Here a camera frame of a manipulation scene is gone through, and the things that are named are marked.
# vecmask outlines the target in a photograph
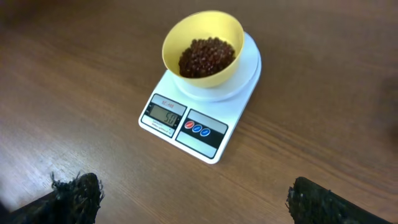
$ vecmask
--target white round platform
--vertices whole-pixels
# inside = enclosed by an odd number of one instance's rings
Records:
[[[190,85],[174,76],[174,82],[181,92],[198,101],[220,101],[239,93],[248,84],[257,70],[259,63],[259,50],[253,38],[244,34],[244,47],[239,67],[235,74],[225,83],[213,88],[199,88]]]

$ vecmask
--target bowl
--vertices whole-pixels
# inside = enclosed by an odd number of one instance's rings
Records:
[[[190,47],[193,39],[208,39],[209,37],[218,37],[227,41],[235,51],[235,60],[222,71],[208,77],[185,78],[181,76],[178,63],[183,51]],[[233,16],[220,11],[198,12],[184,18],[167,34],[162,47],[163,62],[177,78],[193,86],[211,88],[232,77],[239,65],[243,43],[242,25]]]

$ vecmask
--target bowl rim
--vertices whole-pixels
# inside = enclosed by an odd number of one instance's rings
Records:
[[[216,13],[220,13],[220,14],[225,14],[225,15],[231,17],[232,19],[234,19],[234,20],[239,24],[239,27],[240,27],[241,33],[242,33],[242,34],[241,34],[241,35],[242,35],[242,41],[243,41],[243,42],[242,42],[242,47],[240,48],[239,53],[236,55],[235,59],[234,59],[227,67],[225,67],[225,68],[222,69],[221,71],[219,71],[219,72],[217,72],[217,73],[214,73],[214,74],[212,74],[212,75],[209,75],[209,76],[207,76],[207,77],[187,78],[187,77],[183,77],[182,75],[177,75],[177,74],[175,74],[173,71],[171,71],[171,70],[169,69],[169,67],[167,66],[167,64],[166,64],[166,62],[165,62],[165,59],[164,59],[164,45],[165,45],[167,39],[169,38],[169,34],[171,33],[171,31],[172,31],[175,27],[177,27],[177,26],[178,26],[180,23],[182,23],[185,19],[188,19],[188,18],[190,18],[190,17],[192,17],[192,16],[196,16],[196,15],[198,15],[198,14],[212,13],[212,12],[216,12]],[[207,79],[207,78],[213,78],[214,76],[219,75],[221,72],[225,71],[227,68],[229,68],[230,66],[232,66],[232,64],[237,63],[238,60],[239,60],[239,58],[240,58],[240,56],[241,56],[241,54],[242,54],[243,47],[244,47],[244,29],[243,29],[242,24],[237,20],[237,18],[235,18],[234,16],[232,16],[231,14],[229,14],[229,13],[227,13],[227,12],[218,11],[218,10],[206,10],[206,11],[195,12],[195,13],[193,13],[193,14],[190,14],[190,15],[184,17],[182,20],[180,20],[178,23],[176,23],[176,24],[168,31],[168,33],[167,33],[167,35],[166,35],[166,38],[164,39],[163,44],[162,44],[162,60],[163,60],[163,64],[165,65],[165,67],[166,67],[173,75],[175,75],[176,77],[179,77],[179,78],[182,78],[182,79],[187,79],[187,80],[205,80],[205,79]]]

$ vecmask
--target kitchen scale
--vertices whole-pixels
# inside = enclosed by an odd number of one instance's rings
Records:
[[[213,88],[192,86],[167,70],[138,123],[145,130],[209,164],[217,163],[261,73],[261,56],[245,33],[239,67]]]

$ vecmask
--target pile of coffee beans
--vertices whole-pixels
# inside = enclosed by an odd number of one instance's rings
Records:
[[[220,72],[230,65],[234,49],[219,38],[193,40],[180,57],[180,74],[187,78],[202,78]]]

